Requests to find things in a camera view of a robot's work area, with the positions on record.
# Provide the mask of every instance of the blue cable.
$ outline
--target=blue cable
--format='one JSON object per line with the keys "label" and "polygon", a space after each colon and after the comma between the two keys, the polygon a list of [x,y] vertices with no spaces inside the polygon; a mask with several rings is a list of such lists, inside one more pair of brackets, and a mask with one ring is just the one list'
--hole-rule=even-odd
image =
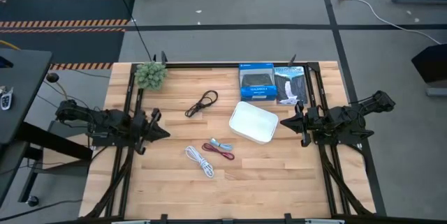
{"label": "blue cable", "polygon": [[219,142],[217,142],[217,140],[215,138],[211,138],[210,143],[216,147],[220,147],[226,151],[231,151],[233,150],[233,146],[231,144],[221,144]]}

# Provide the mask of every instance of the desk leg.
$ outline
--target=desk leg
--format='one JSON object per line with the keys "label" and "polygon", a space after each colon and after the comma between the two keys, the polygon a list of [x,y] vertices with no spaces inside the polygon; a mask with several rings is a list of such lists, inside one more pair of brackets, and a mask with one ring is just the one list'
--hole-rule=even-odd
{"label": "desk leg", "polygon": [[42,151],[42,149],[28,147],[27,150],[25,151],[25,155],[23,157],[38,161],[38,160],[42,159],[43,151]]}
{"label": "desk leg", "polygon": [[26,122],[23,122],[20,126],[16,138],[81,160],[91,160],[91,154],[93,153],[92,150],[81,144],[76,144]]}
{"label": "desk leg", "polygon": [[34,164],[31,167],[31,171],[28,174],[27,182],[25,182],[22,193],[20,193],[18,202],[26,202],[28,200],[31,189],[33,188],[34,182],[37,178],[37,172],[34,170],[36,169],[38,162],[38,160],[34,161]]}

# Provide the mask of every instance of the black table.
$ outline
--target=black table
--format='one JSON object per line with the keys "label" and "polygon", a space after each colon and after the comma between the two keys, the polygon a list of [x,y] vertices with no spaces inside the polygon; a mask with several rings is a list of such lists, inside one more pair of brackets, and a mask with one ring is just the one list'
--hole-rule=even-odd
{"label": "black table", "polygon": [[[0,86],[14,88],[13,104],[0,110],[0,206],[14,180],[23,158],[40,160],[42,150],[30,143],[59,153],[90,160],[92,150],[65,138],[51,134],[24,122],[52,59],[51,52],[0,49],[0,56],[13,63],[12,68],[0,68]],[[24,192],[19,198],[26,201],[36,173],[30,173]]]}

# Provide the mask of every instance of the white box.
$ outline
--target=white box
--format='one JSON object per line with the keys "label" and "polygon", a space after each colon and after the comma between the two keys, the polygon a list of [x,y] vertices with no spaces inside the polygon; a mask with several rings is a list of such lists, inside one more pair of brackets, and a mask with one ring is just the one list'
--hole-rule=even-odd
{"label": "white box", "polygon": [[230,118],[230,128],[258,144],[266,144],[272,140],[277,128],[278,116],[262,110],[246,102],[239,102]]}

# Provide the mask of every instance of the black floor mat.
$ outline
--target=black floor mat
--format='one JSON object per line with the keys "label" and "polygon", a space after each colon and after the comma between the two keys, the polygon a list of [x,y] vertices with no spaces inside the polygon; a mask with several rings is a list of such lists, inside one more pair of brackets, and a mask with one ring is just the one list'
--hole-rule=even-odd
{"label": "black floor mat", "polygon": [[106,69],[117,62],[123,29],[0,30],[5,40],[22,50],[53,52],[53,69]]}
{"label": "black floor mat", "polygon": [[[125,1],[133,10],[135,0]],[[122,0],[8,0],[0,27],[125,25],[130,17]]]}

